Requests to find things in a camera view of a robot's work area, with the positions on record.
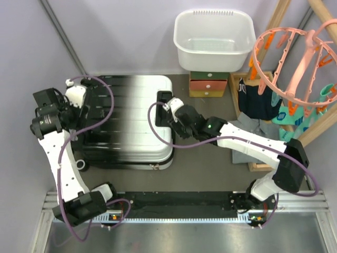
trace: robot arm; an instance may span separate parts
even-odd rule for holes
[[[211,143],[221,148],[237,150],[255,157],[274,169],[263,178],[251,183],[247,189],[248,199],[259,202],[283,190],[291,193],[299,191],[305,176],[304,171],[294,162],[266,148],[252,145],[251,142],[259,143],[279,153],[286,153],[307,168],[309,162],[300,141],[292,139],[285,143],[270,140],[241,130],[223,119],[211,117],[206,120],[197,113],[195,108],[184,105],[177,98],[171,99],[164,108],[172,113],[172,120],[169,123],[180,137],[194,137],[200,141],[214,137],[232,137],[218,139]]]
[[[56,89],[33,94],[38,108],[32,120],[31,131],[44,149],[57,184],[58,156],[61,146],[75,129],[85,98],[86,87],[67,82],[66,100]],[[116,197],[113,186],[102,184],[92,191],[83,182],[73,156],[70,142],[62,156],[61,189],[65,212],[72,226],[77,226],[97,215],[105,213],[106,203]],[[55,217],[63,221],[60,206],[53,208]]]

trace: green drawer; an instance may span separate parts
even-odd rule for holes
[[[229,76],[229,72],[191,71],[191,80],[227,80]]]

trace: suitcase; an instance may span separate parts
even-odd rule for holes
[[[148,125],[147,112],[152,103],[165,103],[173,97],[171,80],[161,75],[99,78],[110,86],[114,94],[114,111],[103,125],[73,141],[73,150],[80,153],[85,163],[99,168],[162,170],[169,167],[174,149],[153,134]],[[111,106],[111,98],[105,87],[95,80],[83,79],[81,83],[89,88],[79,128],[103,119]],[[152,109],[151,122],[156,132],[165,141],[174,143],[174,131],[167,123],[170,117],[162,106]]]

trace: dark blue garment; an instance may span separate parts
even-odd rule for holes
[[[279,114],[282,100],[272,106],[273,91],[267,86],[259,95],[258,89],[259,86],[245,85],[242,78],[239,80],[239,109],[251,119],[271,120]]]

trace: small drawer unit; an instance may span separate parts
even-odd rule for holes
[[[227,86],[229,73],[190,72],[190,97],[222,97]]]
[[[227,80],[224,81],[190,81],[190,90],[193,91],[224,91]]]
[[[230,74],[228,72],[199,72],[191,71],[191,80],[227,80]]]
[[[224,91],[192,91],[190,90],[190,97],[192,98],[221,98]]]

